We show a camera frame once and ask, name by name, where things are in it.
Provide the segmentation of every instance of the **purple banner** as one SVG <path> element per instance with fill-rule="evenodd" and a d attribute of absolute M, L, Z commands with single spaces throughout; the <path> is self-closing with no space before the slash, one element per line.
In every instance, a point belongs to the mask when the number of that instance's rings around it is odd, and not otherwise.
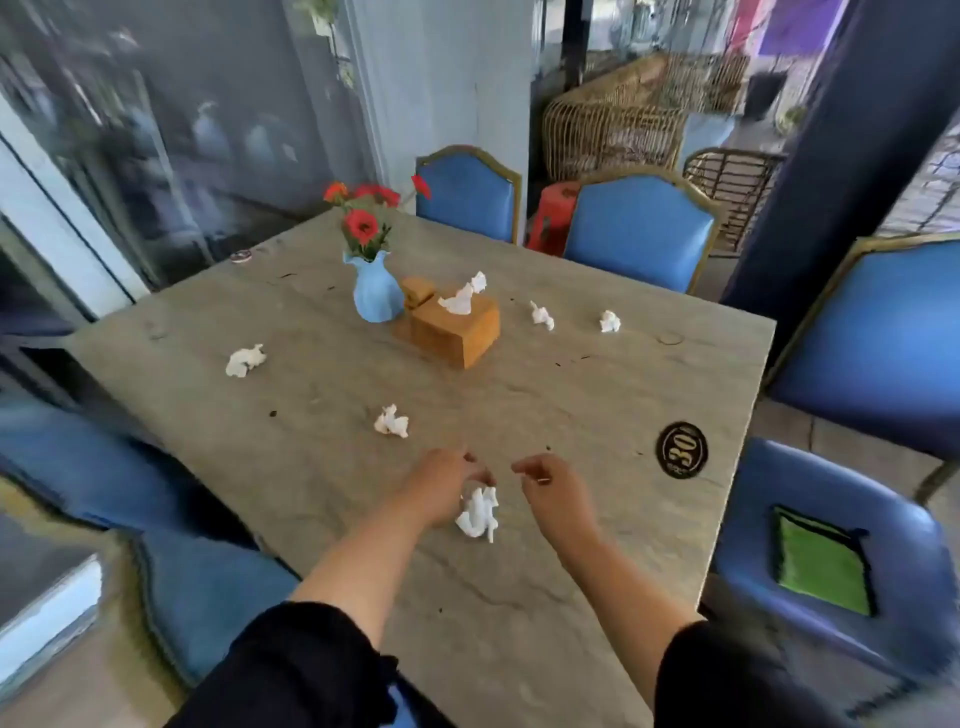
<path fill-rule="evenodd" d="M 815 56 L 843 0 L 777 0 L 760 44 L 761 56 Z"/>

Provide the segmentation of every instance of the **red stool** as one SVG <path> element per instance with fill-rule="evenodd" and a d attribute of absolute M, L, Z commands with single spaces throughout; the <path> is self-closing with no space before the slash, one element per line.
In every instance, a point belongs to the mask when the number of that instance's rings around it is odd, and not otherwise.
<path fill-rule="evenodd" d="M 557 182 L 543 190 L 527 248 L 547 255 L 564 254 L 578 194 L 579 182 Z"/>

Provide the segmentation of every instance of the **chair backrest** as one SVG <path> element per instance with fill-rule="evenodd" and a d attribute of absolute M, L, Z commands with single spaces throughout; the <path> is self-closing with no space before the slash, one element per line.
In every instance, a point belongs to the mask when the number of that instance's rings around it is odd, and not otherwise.
<path fill-rule="evenodd" d="M 417 159 L 431 197 L 417 196 L 417 216 L 494 240 L 516 243 L 522 176 L 477 147 L 453 144 Z"/>
<path fill-rule="evenodd" d="M 708 147 L 684 162 L 684 178 L 724 206 L 727 219 L 717 245 L 739 253 L 766 205 L 786 155 L 727 147 Z"/>
<path fill-rule="evenodd" d="M 564 257 L 683 293 L 696 284 L 722 217 L 673 170 L 598 172 L 583 178 Z"/>
<path fill-rule="evenodd" d="M 146 531 L 133 550 L 148 625 L 191 687 L 255 617 L 299 583 L 259 551 L 181 533 Z"/>
<path fill-rule="evenodd" d="M 804 412 L 960 457 L 960 232 L 856 243 L 768 382 Z"/>

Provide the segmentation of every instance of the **blue chair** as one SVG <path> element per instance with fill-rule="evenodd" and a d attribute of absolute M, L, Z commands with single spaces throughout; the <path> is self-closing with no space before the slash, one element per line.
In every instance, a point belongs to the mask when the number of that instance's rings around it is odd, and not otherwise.
<path fill-rule="evenodd" d="M 958 269 L 957 234 L 857 243 L 772 369 L 770 397 L 956 458 Z M 845 531 L 867 532 L 862 546 L 876 596 L 873 617 L 775 581 L 776 505 Z M 735 595 L 898 676 L 904 692 L 942 672 L 956 655 L 957 586 L 939 525 L 920 504 L 811 453 L 763 440 L 748 443 L 713 565 Z M 860 713 L 859 707 L 852 713 Z"/>
<path fill-rule="evenodd" d="M 417 196 L 417 216 L 494 240 L 517 243 L 522 177 L 482 149 L 454 144 L 417 158 L 430 185 Z"/>
<path fill-rule="evenodd" d="M 722 207 L 673 170 L 638 165 L 583 179 L 564 257 L 680 293 L 692 291 Z"/>
<path fill-rule="evenodd" d="M 865 529 L 877 614 L 865 617 L 780 586 L 773 507 Z M 713 567 L 731 591 L 867 665 L 921 682 L 953 659 L 957 588 L 940 525 L 923 507 L 810 452 L 753 439 L 733 481 Z"/>
<path fill-rule="evenodd" d="M 767 396 L 960 469 L 960 233 L 859 241 L 768 377 Z"/>
<path fill-rule="evenodd" d="M 252 546 L 240 521 L 178 460 L 39 400 L 0 395 L 0 473 L 76 521 Z"/>
<path fill-rule="evenodd" d="M 147 625 L 177 674 L 195 687 L 261 612 L 300 583 L 258 551 L 173 531 L 133 540 Z"/>

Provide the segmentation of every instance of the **black shirt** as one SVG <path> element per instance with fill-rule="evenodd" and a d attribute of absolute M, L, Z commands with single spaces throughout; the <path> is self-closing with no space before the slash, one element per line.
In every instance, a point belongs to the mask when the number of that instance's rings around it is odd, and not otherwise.
<path fill-rule="evenodd" d="M 452 723 L 335 607 L 286 602 L 264 612 L 190 695 L 169 728 L 374 728 L 396 719 L 399 690 L 419 728 Z M 658 728 L 851 725 L 781 667 L 693 624 L 667 648 L 657 678 Z"/>

